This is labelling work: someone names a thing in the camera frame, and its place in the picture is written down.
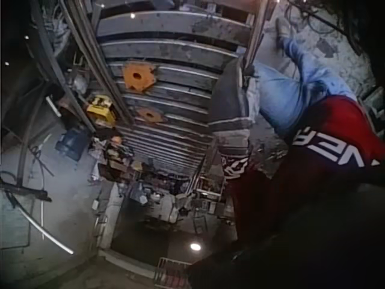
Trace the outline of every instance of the workshop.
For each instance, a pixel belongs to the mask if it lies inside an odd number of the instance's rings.
[[[1,287],[384,288],[374,0],[1,3]]]

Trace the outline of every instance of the metal frame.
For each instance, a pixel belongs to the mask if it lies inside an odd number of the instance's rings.
[[[73,94],[72,90],[69,88],[66,78],[64,77],[63,71],[61,70],[57,59],[54,56],[54,52],[52,50],[51,43],[49,42],[47,32],[44,27],[42,12],[40,11],[39,2],[35,0],[30,0],[32,15],[34,16],[34,20],[37,25],[38,34],[40,36],[40,41],[43,45],[43,49],[48,57],[48,60],[54,70],[56,77],[60,83],[61,88],[64,90],[65,94],[70,98],[71,104],[73,105],[76,113],[81,118],[81,120],[85,123],[87,128],[91,132],[95,132],[95,128],[91,121],[88,119],[86,113],[83,111],[82,107],[78,103]]]
[[[84,57],[99,84],[111,100],[118,111],[119,116],[124,122],[130,124],[134,122],[129,110],[124,105],[120,92],[116,87],[111,75],[108,72],[105,60],[101,56],[91,23],[84,13],[84,6],[81,0],[77,0],[77,5],[73,1],[68,1],[69,9],[64,0],[60,0],[63,15],[75,38],[76,44],[84,54]]]

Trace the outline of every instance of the leg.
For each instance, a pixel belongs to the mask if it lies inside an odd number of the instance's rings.
[[[310,97],[306,101],[309,105],[330,95],[344,95],[357,101],[355,94],[338,74],[300,48],[294,39],[281,37],[280,41],[286,55],[298,66],[301,82],[307,90],[304,95]]]
[[[301,83],[257,61],[254,68],[259,81],[260,113],[283,138],[297,124],[304,110]]]

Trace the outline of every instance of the shoe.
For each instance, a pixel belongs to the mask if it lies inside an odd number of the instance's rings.
[[[290,38],[291,37],[291,26],[289,21],[287,21],[283,17],[279,17],[276,20],[276,25],[277,25],[277,37],[282,38]]]

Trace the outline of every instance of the yellow tool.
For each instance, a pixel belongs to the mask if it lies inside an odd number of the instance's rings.
[[[97,125],[115,127],[116,117],[112,111],[112,101],[108,96],[96,95],[87,107],[87,114]]]

